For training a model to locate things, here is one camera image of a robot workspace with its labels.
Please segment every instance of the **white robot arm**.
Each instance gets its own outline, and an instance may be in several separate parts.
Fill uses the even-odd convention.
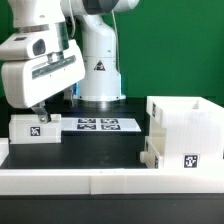
[[[138,0],[8,0],[17,33],[0,46],[6,98],[15,108],[33,108],[84,78],[83,58],[69,40],[65,17],[104,14],[135,7]]]

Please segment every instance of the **green wall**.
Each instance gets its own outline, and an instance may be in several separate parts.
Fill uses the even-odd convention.
[[[3,40],[12,32],[6,0],[0,15]],[[140,0],[117,22],[127,96],[203,96],[224,105],[223,0]]]

